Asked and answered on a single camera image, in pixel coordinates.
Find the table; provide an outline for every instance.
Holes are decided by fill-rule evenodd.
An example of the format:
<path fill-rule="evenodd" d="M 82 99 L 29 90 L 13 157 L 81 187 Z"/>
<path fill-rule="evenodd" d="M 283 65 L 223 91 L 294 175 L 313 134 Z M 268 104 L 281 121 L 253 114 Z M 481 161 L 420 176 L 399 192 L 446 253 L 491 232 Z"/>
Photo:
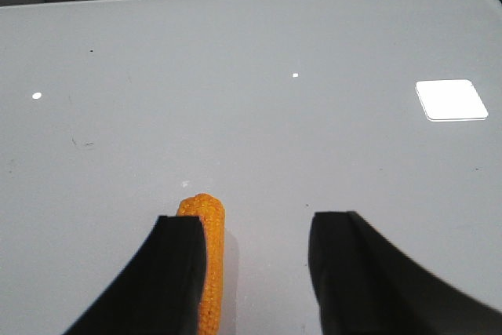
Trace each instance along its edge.
<path fill-rule="evenodd" d="M 502 310 L 501 56 L 497 0 L 1 8 L 0 333 L 63 332 L 201 191 L 227 209 L 221 335 L 320 333 L 317 211 Z M 458 78 L 488 118 L 430 122 L 416 82 Z"/>

